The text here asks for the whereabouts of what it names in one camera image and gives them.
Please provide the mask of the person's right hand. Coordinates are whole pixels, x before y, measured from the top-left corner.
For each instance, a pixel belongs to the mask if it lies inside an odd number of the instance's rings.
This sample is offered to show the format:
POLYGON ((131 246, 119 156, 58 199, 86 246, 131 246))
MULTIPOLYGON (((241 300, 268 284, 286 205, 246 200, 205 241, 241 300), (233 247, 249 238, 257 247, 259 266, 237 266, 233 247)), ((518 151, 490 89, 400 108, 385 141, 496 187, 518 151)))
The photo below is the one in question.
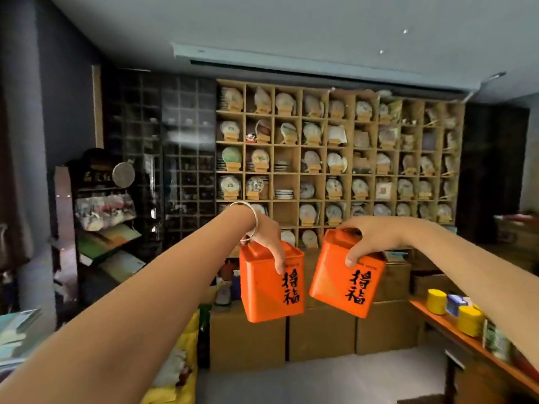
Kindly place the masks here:
POLYGON ((370 241, 370 254, 409 246, 404 235, 406 217, 354 217, 338 226, 358 230, 360 241, 370 241))

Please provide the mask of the person's left hand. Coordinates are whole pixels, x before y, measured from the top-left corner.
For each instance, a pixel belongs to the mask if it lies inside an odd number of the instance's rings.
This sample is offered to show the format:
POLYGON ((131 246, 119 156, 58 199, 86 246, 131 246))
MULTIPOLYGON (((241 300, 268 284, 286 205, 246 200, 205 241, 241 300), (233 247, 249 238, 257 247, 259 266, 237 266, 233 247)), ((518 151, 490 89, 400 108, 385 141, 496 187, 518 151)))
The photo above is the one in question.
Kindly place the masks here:
POLYGON ((265 214, 256 210, 254 229, 247 234, 251 242, 267 248, 272 254, 272 245, 282 244, 280 235, 279 225, 265 214))

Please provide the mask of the orange square tea tin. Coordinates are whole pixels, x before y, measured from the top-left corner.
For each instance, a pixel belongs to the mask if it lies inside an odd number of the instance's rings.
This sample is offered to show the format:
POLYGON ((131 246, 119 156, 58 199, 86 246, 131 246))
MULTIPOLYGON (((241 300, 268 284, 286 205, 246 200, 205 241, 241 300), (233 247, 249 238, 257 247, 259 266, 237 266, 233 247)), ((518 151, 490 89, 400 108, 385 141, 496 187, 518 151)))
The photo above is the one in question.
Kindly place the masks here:
POLYGON ((381 252, 374 252, 360 258, 352 267, 347 266, 347 254, 360 239, 346 230, 326 231, 309 295, 365 319, 387 262, 381 252))
POLYGON ((241 247, 239 275, 241 301, 249 322, 261 323, 305 312, 304 252, 281 242, 285 270, 277 273, 271 252, 256 243, 241 247))

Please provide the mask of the person's left forearm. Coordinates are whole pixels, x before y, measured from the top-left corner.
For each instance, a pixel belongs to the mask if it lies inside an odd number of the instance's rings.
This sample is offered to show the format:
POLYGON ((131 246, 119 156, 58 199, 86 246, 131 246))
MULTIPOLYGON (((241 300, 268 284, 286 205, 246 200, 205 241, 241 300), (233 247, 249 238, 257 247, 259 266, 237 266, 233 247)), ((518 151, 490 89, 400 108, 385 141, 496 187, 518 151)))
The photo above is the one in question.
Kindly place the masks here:
POLYGON ((0 383, 0 404, 139 404, 255 213, 232 205, 72 319, 0 383))

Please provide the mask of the person's right forearm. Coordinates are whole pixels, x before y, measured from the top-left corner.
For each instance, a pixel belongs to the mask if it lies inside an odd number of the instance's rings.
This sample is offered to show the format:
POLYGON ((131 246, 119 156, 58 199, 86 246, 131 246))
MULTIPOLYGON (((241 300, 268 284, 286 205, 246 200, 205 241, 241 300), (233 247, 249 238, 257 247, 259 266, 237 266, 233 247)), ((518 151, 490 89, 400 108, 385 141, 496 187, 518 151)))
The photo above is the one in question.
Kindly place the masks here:
POLYGON ((401 236, 461 288, 539 371, 539 277, 429 221, 410 218, 401 236))

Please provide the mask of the flat brown cardboard box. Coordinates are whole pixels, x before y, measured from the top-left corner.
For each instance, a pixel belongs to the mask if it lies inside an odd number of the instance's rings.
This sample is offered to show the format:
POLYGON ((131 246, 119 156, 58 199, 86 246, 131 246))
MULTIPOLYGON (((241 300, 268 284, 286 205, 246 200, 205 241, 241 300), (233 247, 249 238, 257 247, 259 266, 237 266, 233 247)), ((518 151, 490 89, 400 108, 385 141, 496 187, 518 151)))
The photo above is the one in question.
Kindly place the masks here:
POLYGON ((416 298, 425 299, 427 298, 429 289, 440 290, 448 295, 465 295, 465 293, 441 271, 411 271, 409 294, 416 298))

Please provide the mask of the dark green glass bottle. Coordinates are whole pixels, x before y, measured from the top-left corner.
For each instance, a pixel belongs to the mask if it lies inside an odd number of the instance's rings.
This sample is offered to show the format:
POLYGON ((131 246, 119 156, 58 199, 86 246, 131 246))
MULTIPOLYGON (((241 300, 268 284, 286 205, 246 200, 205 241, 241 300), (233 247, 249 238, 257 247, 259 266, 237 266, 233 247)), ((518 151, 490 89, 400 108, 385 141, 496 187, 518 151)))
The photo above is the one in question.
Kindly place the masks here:
POLYGON ((199 368, 210 368, 210 319, 212 305, 199 305, 199 325, 197 340, 197 363, 199 368))

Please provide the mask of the blue and white packet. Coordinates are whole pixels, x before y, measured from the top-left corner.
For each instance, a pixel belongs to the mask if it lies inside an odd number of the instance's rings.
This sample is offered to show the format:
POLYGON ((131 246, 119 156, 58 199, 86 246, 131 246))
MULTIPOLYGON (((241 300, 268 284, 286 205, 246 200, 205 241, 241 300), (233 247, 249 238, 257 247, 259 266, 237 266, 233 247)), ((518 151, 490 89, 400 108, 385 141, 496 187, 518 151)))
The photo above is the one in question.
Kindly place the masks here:
POLYGON ((458 318, 461 307, 471 307, 474 309, 473 303, 469 297, 457 294, 447 294, 446 312, 449 315, 453 316, 454 318, 458 318))

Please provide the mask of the black lattice shelf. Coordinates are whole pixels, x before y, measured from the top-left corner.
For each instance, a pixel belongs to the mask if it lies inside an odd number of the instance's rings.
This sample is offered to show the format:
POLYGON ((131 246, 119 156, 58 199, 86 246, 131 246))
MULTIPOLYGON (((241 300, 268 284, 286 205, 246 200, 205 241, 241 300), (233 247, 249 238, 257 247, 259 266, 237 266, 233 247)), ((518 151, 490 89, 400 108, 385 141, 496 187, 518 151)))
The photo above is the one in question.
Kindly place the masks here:
POLYGON ((105 149, 135 171, 132 250, 154 257, 217 214, 217 82, 110 69, 102 87, 105 149))

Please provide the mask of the orange wooden side table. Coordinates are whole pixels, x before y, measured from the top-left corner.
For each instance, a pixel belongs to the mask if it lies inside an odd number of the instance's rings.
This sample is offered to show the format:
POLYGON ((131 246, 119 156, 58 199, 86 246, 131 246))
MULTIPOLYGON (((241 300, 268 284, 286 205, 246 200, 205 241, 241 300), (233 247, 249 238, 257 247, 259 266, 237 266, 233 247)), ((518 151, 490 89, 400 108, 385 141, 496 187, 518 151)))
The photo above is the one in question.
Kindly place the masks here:
POLYGON ((503 361, 456 328, 452 316, 435 315, 426 303, 410 299, 429 327, 447 339, 444 404, 539 404, 539 373, 524 362, 524 371, 503 361))

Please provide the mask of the yellow plastic bag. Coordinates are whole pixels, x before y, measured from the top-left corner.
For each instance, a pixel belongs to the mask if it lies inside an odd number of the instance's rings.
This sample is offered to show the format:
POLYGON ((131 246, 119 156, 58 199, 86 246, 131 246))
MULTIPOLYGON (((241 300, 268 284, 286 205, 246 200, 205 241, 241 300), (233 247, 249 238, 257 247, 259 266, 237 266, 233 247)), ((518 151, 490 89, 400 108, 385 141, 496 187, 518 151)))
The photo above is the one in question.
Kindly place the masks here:
POLYGON ((195 404, 200 310, 196 310, 140 404, 195 404))

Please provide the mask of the box with red lid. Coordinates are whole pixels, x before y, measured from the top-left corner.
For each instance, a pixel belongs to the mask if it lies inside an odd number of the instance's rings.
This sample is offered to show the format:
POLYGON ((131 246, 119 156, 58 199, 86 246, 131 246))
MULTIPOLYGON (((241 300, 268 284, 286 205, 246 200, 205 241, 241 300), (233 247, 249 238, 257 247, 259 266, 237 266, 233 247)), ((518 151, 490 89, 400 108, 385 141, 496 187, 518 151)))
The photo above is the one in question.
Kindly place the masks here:
POLYGON ((495 215, 497 240, 516 249, 539 251, 539 215, 495 215))

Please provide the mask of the clear bag of packets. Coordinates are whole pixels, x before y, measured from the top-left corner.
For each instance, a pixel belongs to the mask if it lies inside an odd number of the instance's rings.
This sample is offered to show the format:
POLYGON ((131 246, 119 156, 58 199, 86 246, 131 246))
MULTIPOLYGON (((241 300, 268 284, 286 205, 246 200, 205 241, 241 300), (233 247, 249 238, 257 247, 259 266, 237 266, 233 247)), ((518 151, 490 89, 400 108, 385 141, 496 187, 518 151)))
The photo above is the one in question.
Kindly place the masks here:
POLYGON ((75 215, 80 228, 97 232, 137 217, 134 202, 129 194, 111 194, 78 198, 75 215))

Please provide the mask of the white projector screen housing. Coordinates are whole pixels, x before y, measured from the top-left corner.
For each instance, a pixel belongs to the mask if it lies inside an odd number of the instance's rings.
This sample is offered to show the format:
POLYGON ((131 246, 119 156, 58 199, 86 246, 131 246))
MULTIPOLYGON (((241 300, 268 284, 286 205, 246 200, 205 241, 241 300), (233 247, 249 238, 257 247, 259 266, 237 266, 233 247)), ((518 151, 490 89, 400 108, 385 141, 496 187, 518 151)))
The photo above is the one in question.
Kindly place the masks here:
POLYGON ((418 86, 451 90, 479 90, 481 80, 464 80, 452 75, 422 75, 400 70, 379 69, 347 65, 336 62, 291 58, 287 56, 245 52, 171 42, 175 58, 186 58, 194 65, 267 69, 273 72, 297 73, 336 77, 347 80, 383 82, 405 86, 418 86))

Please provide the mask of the stack of magazines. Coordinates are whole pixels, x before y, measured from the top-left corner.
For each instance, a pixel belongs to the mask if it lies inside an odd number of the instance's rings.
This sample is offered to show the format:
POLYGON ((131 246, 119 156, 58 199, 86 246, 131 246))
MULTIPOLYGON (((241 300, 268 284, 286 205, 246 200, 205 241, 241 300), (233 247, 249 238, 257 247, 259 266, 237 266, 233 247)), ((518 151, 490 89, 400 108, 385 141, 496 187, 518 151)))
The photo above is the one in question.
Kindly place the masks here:
POLYGON ((35 322, 41 308, 0 315, 0 371, 22 364, 41 342, 35 322))

